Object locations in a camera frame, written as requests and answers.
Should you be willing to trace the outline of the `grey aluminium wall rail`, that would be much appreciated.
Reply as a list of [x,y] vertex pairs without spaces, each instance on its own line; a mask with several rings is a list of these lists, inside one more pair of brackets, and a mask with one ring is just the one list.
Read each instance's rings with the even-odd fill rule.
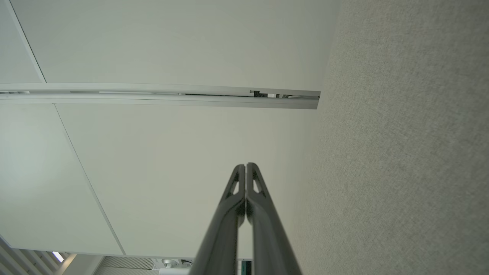
[[316,109],[320,91],[128,83],[0,84],[0,104],[133,104]]

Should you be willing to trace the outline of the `white slatted panel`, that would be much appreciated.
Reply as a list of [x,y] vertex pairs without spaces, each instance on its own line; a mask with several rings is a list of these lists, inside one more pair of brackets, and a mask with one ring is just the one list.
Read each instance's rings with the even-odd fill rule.
[[71,256],[60,252],[15,249],[0,236],[0,275],[54,275]]

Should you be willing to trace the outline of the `silver round lamp fixture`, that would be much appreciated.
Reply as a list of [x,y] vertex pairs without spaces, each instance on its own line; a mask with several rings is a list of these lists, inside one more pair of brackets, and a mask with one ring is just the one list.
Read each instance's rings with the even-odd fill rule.
[[158,275],[189,275],[193,260],[152,258]]

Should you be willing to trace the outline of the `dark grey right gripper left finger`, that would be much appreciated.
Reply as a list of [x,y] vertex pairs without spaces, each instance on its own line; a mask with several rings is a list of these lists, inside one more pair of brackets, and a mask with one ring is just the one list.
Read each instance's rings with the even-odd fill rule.
[[236,275],[238,232],[246,214],[246,167],[231,173],[189,275]]

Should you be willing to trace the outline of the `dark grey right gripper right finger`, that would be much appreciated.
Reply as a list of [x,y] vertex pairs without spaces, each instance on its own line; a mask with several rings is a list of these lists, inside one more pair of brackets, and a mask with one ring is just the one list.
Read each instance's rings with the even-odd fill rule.
[[257,164],[246,165],[246,215],[252,225],[253,275],[302,275]]

